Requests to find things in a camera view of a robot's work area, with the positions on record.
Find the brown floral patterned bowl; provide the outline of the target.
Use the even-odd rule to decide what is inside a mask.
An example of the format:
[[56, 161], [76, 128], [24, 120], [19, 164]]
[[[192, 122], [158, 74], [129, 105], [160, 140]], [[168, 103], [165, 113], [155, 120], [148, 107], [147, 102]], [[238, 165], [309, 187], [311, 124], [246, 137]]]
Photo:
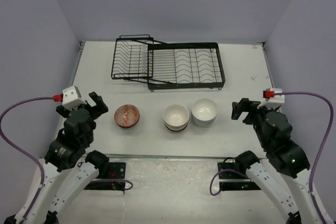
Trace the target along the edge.
[[117, 123], [117, 126], [123, 128], [123, 129], [130, 129], [130, 128], [136, 126], [137, 123], [138, 122], [135, 122], [135, 123], [132, 123], [132, 124], [119, 124], [119, 123]]

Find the light blue bowl front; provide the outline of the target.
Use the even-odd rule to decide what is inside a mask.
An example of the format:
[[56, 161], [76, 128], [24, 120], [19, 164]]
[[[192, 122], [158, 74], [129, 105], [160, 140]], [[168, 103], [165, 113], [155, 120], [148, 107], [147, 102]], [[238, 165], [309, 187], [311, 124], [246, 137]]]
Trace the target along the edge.
[[195, 123], [195, 125], [197, 127], [210, 127], [210, 126], [212, 126], [212, 124], [197, 124], [197, 123]]

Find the black bowl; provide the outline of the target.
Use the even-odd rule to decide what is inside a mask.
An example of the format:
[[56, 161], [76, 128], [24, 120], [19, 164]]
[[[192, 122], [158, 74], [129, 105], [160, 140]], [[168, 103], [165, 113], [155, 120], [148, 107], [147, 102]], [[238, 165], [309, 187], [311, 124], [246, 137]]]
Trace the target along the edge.
[[167, 128], [168, 131], [170, 132], [173, 132], [173, 133], [178, 133], [178, 132], [183, 132], [186, 128], [183, 128], [183, 129], [170, 129], [170, 128]]

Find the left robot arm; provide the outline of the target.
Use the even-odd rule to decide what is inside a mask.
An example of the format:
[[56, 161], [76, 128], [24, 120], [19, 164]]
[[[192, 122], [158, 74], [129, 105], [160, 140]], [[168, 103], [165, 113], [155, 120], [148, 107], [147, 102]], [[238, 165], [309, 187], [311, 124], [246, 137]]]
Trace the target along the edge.
[[5, 223], [45, 222], [51, 202], [61, 184], [93, 142], [93, 132], [97, 126], [95, 120], [109, 111], [102, 96], [91, 92], [89, 97], [95, 102], [94, 106], [81, 98], [77, 87], [71, 86], [64, 89], [62, 94], [18, 102], [1, 114], [1, 118], [4, 118], [10, 110], [19, 105], [33, 101], [52, 100], [60, 104], [56, 111], [65, 118], [63, 128], [59, 130], [56, 139], [50, 143], [42, 160], [38, 160], [1, 133], [5, 142], [35, 162], [40, 171], [40, 181], [33, 186], [33, 191], [29, 194], [22, 209], [15, 215], [7, 217]]

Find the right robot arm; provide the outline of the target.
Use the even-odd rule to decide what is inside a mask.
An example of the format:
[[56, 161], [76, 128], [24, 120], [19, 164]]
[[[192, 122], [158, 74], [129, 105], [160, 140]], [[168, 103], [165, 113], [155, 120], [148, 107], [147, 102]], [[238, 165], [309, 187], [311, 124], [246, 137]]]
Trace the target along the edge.
[[232, 104], [232, 120], [243, 112], [243, 123], [252, 125], [261, 147], [273, 168], [287, 184], [288, 199], [295, 201], [295, 212], [288, 213], [297, 223], [334, 223], [315, 191], [313, 176], [316, 165], [311, 165], [304, 150], [291, 139], [292, 126], [277, 108], [247, 98]]

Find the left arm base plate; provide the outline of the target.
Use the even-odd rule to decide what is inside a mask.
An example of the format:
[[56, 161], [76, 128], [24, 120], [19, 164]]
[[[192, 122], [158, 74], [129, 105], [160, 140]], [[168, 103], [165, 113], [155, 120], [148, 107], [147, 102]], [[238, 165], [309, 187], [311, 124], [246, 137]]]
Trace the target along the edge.
[[[97, 179], [125, 179], [125, 169], [126, 163], [124, 162], [109, 162], [108, 169]], [[85, 190], [124, 191], [125, 182], [90, 183], [85, 187]]]

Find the beige bowl front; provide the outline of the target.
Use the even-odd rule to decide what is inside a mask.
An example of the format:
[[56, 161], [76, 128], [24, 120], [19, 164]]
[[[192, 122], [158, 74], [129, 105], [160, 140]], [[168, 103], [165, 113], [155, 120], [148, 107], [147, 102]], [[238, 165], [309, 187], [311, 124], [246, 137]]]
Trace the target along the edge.
[[170, 128], [170, 129], [183, 129], [183, 128], [186, 128], [188, 126], [188, 122], [186, 122], [185, 124], [183, 125], [178, 125], [178, 126], [171, 126], [169, 125], [168, 123], [164, 122], [164, 125], [166, 128]]

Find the beige bowl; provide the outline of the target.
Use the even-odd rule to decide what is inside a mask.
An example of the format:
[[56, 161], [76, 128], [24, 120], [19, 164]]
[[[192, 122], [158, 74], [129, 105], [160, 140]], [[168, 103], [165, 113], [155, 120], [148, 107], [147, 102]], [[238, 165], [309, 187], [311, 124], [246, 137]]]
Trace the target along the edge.
[[172, 104], [163, 111], [163, 120], [171, 126], [183, 125], [189, 121], [188, 109], [180, 104]]
[[183, 129], [183, 128], [186, 128], [188, 126], [188, 122], [186, 122], [185, 124], [183, 125], [178, 125], [178, 126], [171, 126], [169, 125], [168, 123], [164, 122], [164, 125], [166, 128], [170, 128], [170, 129]]

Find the light blue bowl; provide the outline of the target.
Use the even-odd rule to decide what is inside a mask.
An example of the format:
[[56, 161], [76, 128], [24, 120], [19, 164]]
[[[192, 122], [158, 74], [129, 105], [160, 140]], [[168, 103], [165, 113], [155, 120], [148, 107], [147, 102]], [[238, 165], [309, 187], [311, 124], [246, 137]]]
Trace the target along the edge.
[[210, 127], [210, 126], [212, 126], [212, 124], [197, 124], [197, 123], [195, 123], [195, 125], [197, 127]]
[[197, 124], [197, 125], [210, 125], [215, 121], [216, 118], [213, 118], [213, 119], [207, 120], [207, 121], [203, 121], [203, 120], [200, 120], [200, 119], [195, 118], [193, 116], [192, 119], [193, 119], [194, 123]]
[[191, 112], [199, 121], [210, 121], [217, 117], [218, 108], [213, 100], [202, 98], [193, 103]]

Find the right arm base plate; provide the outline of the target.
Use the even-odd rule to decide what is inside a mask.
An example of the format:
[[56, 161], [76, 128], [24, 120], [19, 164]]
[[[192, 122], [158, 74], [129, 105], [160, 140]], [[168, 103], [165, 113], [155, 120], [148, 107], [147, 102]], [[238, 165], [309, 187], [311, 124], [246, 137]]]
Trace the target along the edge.
[[[234, 159], [225, 159], [223, 162], [217, 163], [218, 171], [224, 169], [238, 170], [238, 164]], [[252, 180], [236, 174], [232, 171], [227, 171], [218, 176], [219, 186], [222, 191], [248, 191], [260, 190]]]

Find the blue zigzag patterned bowl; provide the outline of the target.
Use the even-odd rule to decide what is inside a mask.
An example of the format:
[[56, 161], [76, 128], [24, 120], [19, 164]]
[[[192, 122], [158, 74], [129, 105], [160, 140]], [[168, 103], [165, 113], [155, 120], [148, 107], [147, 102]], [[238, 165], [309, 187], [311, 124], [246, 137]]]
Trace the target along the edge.
[[118, 107], [114, 113], [114, 121], [119, 124], [132, 124], [140, 120], [140, 111], [131, 104]]

